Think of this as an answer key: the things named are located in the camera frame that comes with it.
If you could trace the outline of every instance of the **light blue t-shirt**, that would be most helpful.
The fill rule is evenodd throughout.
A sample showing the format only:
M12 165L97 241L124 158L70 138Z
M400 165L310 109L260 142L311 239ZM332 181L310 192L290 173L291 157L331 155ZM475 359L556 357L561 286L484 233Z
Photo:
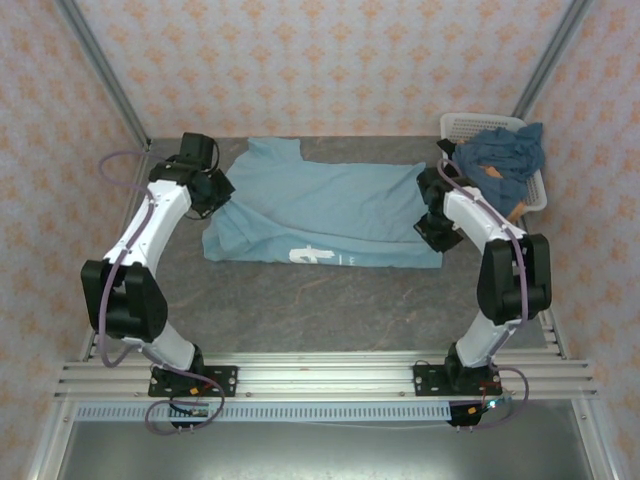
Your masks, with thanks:
M209 260L439 268L413 225L424 164L305 161L299 140L252 138L227 176L236 191L202 235Z

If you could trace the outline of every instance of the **orange floral pattern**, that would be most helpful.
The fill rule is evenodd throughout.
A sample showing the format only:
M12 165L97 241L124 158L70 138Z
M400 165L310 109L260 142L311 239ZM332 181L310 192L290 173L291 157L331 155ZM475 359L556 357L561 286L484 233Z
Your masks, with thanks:
M79 3L158 138L436 135L445 112L509 115L571 2Z
M0 478L20 479L87 331L80 268L113 243L126 204L97 157L135 145L54 2L1 2L0 39Z
M595 2L528 121L545 123L554 310L573 355L597 362L616 443L640 471L640 10Z

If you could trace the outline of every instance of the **blue cloth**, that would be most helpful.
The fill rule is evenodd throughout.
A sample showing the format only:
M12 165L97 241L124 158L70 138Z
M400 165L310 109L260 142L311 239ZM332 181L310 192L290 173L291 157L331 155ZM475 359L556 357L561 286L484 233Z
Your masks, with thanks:
M529 177L544 165L541 139L541 123L515 133L502 127L483 130L467 143L458 144L452 159L487 201L507 217L527 196ZM487 175L482 166L495 167L503 178Z
M424 164L305 161L299 140L252 138L227 176L236 191L202 235L209 260L439 268L414 231Z

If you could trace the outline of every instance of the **white plastic basket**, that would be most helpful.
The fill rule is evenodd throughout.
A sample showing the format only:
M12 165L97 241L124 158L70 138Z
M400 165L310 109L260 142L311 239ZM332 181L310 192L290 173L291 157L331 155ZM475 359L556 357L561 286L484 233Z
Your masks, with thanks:
M504 127L515 132L527 124L514 117L502 115L485 115L483 113L445 113L440 117L440 136L452 142L468 140L482 130L493 130ZM525 198L523 213L539 212L547 206L547 193L542 183L540 170L527 181L529 194Z

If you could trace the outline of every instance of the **patterned wallpaper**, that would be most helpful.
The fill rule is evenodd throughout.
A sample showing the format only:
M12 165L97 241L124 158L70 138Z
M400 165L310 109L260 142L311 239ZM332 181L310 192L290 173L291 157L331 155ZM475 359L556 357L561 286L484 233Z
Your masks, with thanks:
M95 162L135 145L53 0L0 2L0 46L0 478L17 480L87 330L80 268L123 218Z
M449 111L510 114L570 0L79 3L158 138L424 135Z
M597 362L617 446L640 471L640 10L591 7L528 121L544 122L554 309Z

